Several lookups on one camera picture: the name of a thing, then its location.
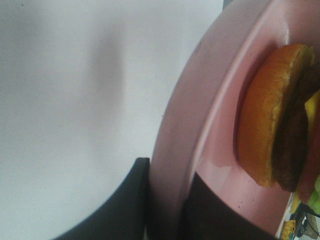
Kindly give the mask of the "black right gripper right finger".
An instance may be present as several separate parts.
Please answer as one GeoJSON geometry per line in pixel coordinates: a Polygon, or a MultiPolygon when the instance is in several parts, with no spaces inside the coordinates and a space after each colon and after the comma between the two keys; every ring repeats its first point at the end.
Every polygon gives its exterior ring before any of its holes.
{"type": "Polygon", "coordinates": [[[283,192],[231,176],[217,193],[195,174],[184,203],[180,240],[274,240],[283,218],[283,192]]]}

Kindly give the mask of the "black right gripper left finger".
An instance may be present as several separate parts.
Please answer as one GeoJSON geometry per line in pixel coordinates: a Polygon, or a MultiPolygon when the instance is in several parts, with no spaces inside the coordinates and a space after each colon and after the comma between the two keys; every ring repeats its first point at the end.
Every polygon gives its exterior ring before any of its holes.
{"type": "Polygon", "coordinates": [[[150,159],[139,157],[116,191],[57,240],[143,240],[150,159]]]}

